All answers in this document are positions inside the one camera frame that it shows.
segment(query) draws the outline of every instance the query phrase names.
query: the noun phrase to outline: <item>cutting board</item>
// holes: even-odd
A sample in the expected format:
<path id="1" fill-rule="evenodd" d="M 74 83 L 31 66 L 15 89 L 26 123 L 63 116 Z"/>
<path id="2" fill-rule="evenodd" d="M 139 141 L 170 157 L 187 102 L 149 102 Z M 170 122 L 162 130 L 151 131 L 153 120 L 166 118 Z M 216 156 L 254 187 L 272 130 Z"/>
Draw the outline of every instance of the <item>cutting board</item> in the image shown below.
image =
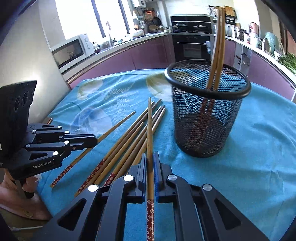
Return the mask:
<path id="1" fill-rule="evenodd" d="M 224 6 L 225 7 L 225 13 L 226 15 L 234 16 L 235 17 L 235 12 L 232 7 Z"/>

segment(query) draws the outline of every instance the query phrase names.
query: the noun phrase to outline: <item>microwave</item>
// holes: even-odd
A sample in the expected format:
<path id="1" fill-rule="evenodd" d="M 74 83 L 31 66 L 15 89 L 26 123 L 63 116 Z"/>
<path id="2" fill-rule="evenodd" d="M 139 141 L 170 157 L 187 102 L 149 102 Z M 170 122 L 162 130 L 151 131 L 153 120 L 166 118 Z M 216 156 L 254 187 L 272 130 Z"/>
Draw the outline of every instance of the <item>microwave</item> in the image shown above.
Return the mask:
<path id="1" fill-rule="evenodd" d="M 52 55 L 61 73 L 81 60 L 94 54 L 93 44 L 87 34 L 80 34 L 51 48 Z"/>

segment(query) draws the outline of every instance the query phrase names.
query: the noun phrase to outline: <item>black mesh pencil cup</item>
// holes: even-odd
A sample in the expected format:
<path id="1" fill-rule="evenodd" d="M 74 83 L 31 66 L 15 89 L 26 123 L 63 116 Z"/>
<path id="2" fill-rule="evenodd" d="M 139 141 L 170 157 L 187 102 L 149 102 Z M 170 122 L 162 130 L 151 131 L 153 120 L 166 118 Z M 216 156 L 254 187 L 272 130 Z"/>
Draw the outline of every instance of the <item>black mesh pencil cup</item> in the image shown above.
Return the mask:
<path id="1" fill-rule="evenodd" d="M 213 156 L 223 148 L 242 98 L 251 91 L 247 77 L 226 64 L 218 90 L 207 89 L 210 68 L 210 60 L 184 60 L 165 70 L 173 90 L 177 145 L 195 157 Z"/>

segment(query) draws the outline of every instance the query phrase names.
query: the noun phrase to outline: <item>window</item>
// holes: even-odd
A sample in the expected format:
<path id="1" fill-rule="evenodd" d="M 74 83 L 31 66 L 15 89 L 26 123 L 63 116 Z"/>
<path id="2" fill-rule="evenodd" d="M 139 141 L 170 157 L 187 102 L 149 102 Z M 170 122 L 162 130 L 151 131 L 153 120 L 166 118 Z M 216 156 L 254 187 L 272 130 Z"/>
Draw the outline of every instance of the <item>window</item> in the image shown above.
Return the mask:
<path id="1" fill-rule="evenodd" d="M 66 39 L 79 34 L 87 33 L 91 42 L 99 42 L 102 34 L 99 24 L 102 24 L 106 37 L 109 37 L 109 22 L 111 36 L 117 40 L 127 35 L 124 17 L 118 0 L 94 0 L 99 20 L 91 0 L 56 0 L 57 12 Z M 128 19 L 128 28 L 133 28 L 133 19 L 127 0 L 122 0 L 125 15 Z"/>
<path id="2" fill-rule="evenodd" d="M 110 34 L 112 38 L 119 40 L 124 35 L 127 35 L 118 0 L 95 0 L 95 3 L 106 36 L 109 37 L 109 28 L 106 25 L 107 22 L 109 22 L 111 26 Z"/>

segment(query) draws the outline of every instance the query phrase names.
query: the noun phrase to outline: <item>blue tablecloth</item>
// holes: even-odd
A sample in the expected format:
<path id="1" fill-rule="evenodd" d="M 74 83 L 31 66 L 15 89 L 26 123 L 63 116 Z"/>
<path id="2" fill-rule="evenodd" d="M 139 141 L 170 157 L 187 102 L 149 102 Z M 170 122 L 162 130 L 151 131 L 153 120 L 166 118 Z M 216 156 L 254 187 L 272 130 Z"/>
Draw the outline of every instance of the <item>blue tablecloth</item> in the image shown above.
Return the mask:
<path id="1" fill-rule="evenodd" d="M 183 153 L 174 141 L 171 87 L 163 69 L 136 70 L 82 81 L 51 112 L 53 124 L 99 136 L 132 111 L 137 113 L 97 145 L 52 189 L 49 185 L 81 151 L 46 172 L 38 192 L 55 215 L 117 139 L 147 107 L 148 97 L 167 107 L 154 134 L 154 151 L 189 183 L 211 183 L 271 241 L 278 241 L 296 215 L 296 105 L 256 84 L 241 105 L 223 150 L 210 158 Z M 155 240 L 175 240 L 171 204 L 155 205 Z M 125 240 L 146 240 L 146 204 L 129 204 Z"/>

